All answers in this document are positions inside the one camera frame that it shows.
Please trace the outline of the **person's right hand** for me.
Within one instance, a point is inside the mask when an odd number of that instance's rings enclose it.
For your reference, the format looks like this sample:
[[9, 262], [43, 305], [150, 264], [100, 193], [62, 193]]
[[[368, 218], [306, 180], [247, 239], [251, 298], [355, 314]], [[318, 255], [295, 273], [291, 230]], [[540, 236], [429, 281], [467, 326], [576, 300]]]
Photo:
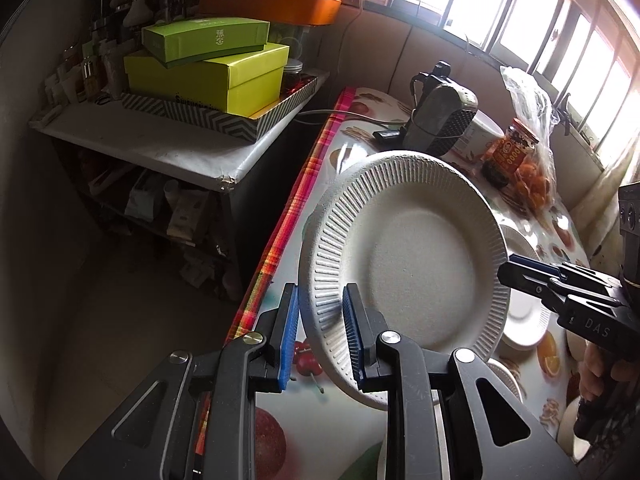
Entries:
[[584, 358], [579, 362], [579, 394], [586, 401], [592, 402], [604, 393], [604, 375], [610, 373], [610, 377], [616, 382], [628, 384], [629, 390], [639, 382], [639, 362], [624, 360], [613, 364], [606, 362], [603, 351], [588, 342]]

